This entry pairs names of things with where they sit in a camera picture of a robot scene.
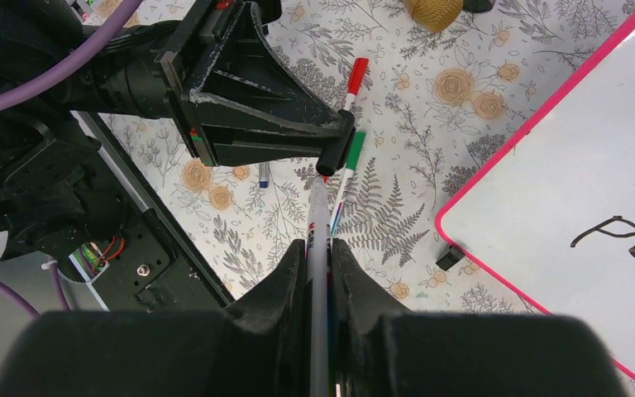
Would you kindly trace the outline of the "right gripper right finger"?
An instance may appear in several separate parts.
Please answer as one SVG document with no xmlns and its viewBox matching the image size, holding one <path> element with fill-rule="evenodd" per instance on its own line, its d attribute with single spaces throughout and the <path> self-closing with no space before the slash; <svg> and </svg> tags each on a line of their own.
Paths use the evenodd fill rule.
<svg viewBox="0 0 635 397">
<path fill-rule="evenodd" d="M 576 318 L 420 313 L 332 243 L 345 396 L 622 396 L 599 338 Z"/>
</svg>

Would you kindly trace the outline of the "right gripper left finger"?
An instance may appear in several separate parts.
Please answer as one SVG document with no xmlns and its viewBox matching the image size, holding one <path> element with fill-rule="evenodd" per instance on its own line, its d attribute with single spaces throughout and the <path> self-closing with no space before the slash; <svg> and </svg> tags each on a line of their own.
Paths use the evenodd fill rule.
<svg viewBox="0 0 635 397">
<path fill-rule="evenodd" d="M 0 396 L 305 396 L 305 243 L 224 309 L 50 312 L 0 367 Z"/>
</svg>

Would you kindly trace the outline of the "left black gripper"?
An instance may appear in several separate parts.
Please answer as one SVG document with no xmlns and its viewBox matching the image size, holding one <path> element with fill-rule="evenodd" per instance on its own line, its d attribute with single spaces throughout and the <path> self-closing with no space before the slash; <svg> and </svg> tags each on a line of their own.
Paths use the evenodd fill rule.
<svg viewBox="0 0 635 397">
<path fill-rule="evenodd" d="M 205 165 L 318 160 L 346 129 L 273 52 L 255 2 L 195 1 L 155 62 L 170 117 Z"/>
</svg>

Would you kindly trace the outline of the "black capped marker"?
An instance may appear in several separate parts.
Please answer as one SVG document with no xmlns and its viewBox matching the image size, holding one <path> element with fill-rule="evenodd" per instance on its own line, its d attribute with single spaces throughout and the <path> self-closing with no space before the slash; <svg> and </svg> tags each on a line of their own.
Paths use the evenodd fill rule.
<svg viewBox="0 0 635 397">
<path fill-rule="evenodd" d="M 329 308 L 328 308 L 328 211 L 327 188 L 322 176 L 313 179 L 309 196 L 306 260 L 310 307 L 309 394 L 329 396 L 333 386 L 329 371 Z"/>
</svg>

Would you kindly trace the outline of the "pink framed whiteboard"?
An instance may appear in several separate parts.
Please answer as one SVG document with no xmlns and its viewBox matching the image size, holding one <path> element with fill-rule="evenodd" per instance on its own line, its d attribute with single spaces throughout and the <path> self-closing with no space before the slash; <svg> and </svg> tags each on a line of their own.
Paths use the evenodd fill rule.
<svg viewBox="0 0 635 397">
<path fill-rule="evenodd" d="M 441 237 L 635 380 L 635 13 L 442 207 Z"/>
</svg>

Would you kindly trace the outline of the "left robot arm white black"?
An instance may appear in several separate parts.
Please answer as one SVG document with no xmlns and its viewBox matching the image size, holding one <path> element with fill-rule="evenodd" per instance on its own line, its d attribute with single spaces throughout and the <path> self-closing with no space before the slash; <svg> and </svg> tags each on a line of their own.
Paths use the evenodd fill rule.
<svg viewBox="0 0 635 397">
<path fill-rule="evenodd" d="M 277 1 L 196 1 L 180 20 L 132 25 L 123 1 L 85 26 L 65 1 L 0 1 L 0 260 L 61 256 L 131 217 L 76 112 L 167 118 L 207 166 L 313 157 L 346 163 L 356 133 L 273 52 Z"/>
</svg>

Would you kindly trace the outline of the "black marker cap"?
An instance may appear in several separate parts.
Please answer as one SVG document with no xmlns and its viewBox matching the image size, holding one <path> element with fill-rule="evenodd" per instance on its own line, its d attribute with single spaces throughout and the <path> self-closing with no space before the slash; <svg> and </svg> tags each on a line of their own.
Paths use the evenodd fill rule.
<svg viewBox="0 0 635 397">
<path fill-rule="evenodd" d="M 318 157 L 315 165 L 317 173 L 324 177 L 332 177 L 346 164 L 351 143 L 356 134 L 355 117 L 351 111 L 341 109 L 338 114 L 345 120 L 340 137 L 330 141 Z"/>
</svg>

